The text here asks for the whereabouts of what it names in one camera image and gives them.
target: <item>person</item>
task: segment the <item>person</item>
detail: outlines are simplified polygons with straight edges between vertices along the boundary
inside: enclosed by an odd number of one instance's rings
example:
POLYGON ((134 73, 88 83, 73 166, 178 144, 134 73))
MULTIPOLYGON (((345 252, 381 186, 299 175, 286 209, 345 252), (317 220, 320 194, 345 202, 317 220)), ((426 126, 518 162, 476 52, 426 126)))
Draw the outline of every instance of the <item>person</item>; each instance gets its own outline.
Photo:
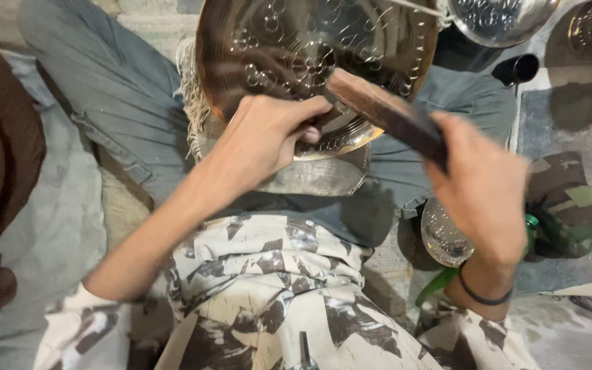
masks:
POLYGON ((505 141, 514 104, 490 77, 432 67, 418 96, 429 110, 465 114, 432 113, 448 174, 423 170, 412 149, 383 136, 354 196, 278 196, 252 190, 292 163, 297 140, 319 139, 307 122, 332 108, 325 98, 245 97, 193 165, 170 62, 88 0, 25 0, 18 22, 73 119, 157 203, 75 294, 48 308, 35 369, 538 367, 506 317, 527 242, 528 165, 494 141, 505 141), (380 241, 371 234, 384 227, 379 211, 408 215, 431 188, 476 251, 417 341, 362 293, 360 268, 380 241), (383 193, 391 202, 373 197, 383 193), (161 271, 176 325, 158 362, 141 363, 127 338, 130 302, 161 271))

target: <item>lap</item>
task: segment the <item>lap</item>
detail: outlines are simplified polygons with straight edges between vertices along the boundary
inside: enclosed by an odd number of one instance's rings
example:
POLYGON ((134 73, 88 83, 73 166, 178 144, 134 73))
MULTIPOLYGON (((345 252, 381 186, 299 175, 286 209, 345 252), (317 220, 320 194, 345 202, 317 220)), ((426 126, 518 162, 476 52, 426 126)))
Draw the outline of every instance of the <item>lap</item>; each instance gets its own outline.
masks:
MULTIPOLYGON (((75 121, 121 162, 158 203, 193 163, 176 67, 87 0, 25 0, 22 35, 74 110, 75 121)), ((505 142, 515 117, 511 90, 490 76, 432 66, 417 98, 424 109, 465 114, 505 142)), ((371 143, 365 185, 354 196, 319 198, 253 193, 226 215, 278 213, 309 219, 344 239, 378 245, 390 220, 423 201, 430 185, 416 152, 384 135, 371 143)))
POLYGON ((177 68, 88 0, 25 0, 18 23, 73 119, 162 203, 193 166, 177 68))

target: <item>wooden handle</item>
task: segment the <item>wooden handle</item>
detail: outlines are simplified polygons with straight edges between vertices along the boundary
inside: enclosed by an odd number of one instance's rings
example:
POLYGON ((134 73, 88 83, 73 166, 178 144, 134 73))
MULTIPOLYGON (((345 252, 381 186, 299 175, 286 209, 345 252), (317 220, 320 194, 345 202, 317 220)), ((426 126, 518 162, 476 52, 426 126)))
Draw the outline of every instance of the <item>wooden handle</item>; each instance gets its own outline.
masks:
POLYGON ((447 144, 428 114, 363 78, 335 68, 326 88, 349 108, 447 172, 447 144))

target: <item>black cup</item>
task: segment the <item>black cup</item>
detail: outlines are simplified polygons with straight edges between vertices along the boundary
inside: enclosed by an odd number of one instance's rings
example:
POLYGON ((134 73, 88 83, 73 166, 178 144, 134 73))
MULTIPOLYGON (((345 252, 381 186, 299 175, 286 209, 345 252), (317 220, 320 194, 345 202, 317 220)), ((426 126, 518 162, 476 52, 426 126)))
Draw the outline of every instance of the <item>black cup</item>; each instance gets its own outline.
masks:
POLYGON ((529 82, 536 77, 540 62, 533 54, 524 54, 499 63, 492 75, 506 87, 529 82))

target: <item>engraved metal plate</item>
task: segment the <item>engraved metal plate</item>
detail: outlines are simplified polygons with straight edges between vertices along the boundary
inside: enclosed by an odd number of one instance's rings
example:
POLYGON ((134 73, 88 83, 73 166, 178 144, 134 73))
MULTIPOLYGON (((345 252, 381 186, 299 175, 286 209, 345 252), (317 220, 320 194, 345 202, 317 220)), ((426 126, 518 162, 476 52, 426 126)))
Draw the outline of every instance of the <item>engraved metal plate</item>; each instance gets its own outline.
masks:
POLYGON ((454 23, 467 38, 488 47, 515 46, 536 33, 560 0, 449 0, 454 23))
MULTIPOLYGON (((419 2, 435 8, 435 0, 419 2)), ((384 0, 206 0, 196 37, 197 71, 212 112, 224 122, 249 94, 325 94, 332 66, 412 99, 433 58, 436 21, 384 0)), ((337 114, 316 122, 323 137, 300 145, 297 160, 348 153, 383 133, 337 107, 337 114)))

